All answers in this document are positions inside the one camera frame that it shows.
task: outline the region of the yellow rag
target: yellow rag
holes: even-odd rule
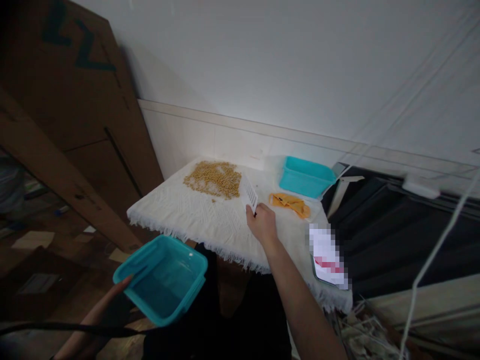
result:
[[[283,193],[271,193],[268,197],[268,202],[273,206],[290,208],[302,219],[306,219],[310,216],[310,208],[298,197]]]

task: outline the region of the soybean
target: soybean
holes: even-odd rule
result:
[[[194,191],[225,200],[238,198],[242,174],[235,171],[235,168],[236,165],[227,161],[204,160],[196,164],[190,175],[185,176],[183,183]]]

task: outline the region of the blue plastic basket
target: blue plastic basket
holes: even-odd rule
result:
[[[208,261],[180,240],[160,235],[113,274],[115,284],[133,274],[125,294],[158,327],[182,317],[205,283]]]
[[[318,198],[335,181],[335,174],[329,167],[287,156],[279,186],[310,198]]]

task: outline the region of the cardboard box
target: cardboard box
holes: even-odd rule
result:
[[[0,279],[0,320],[47,319],[84,271],[84,267],[38,247]]]
[[[109,22],[63,0],[2,7],[0,85],[124,217],[163,177]]]
[[[142,246],[129,226],[1,87],[0,144],[123,252],[132,253]]]

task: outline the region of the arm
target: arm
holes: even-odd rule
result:
[[[343,346],[277,236],[275,213],[260,203],[254,217],[247,205],[246,221],[265,251],[300,358],[346,360]]]
[[[127,288],[132,280],[132,275],[125,278],[122,282],[114,285],[104,297],[90,310],[90,312],[81,321],[81,325],[97,325],[103,317],[103,314],[113,298]],[[95,335],[82,331],[75,331],[65,344],[53,357],[54,360],[60,359],[90,359],[95,357],[95,353],[90,353],[94,346]]]

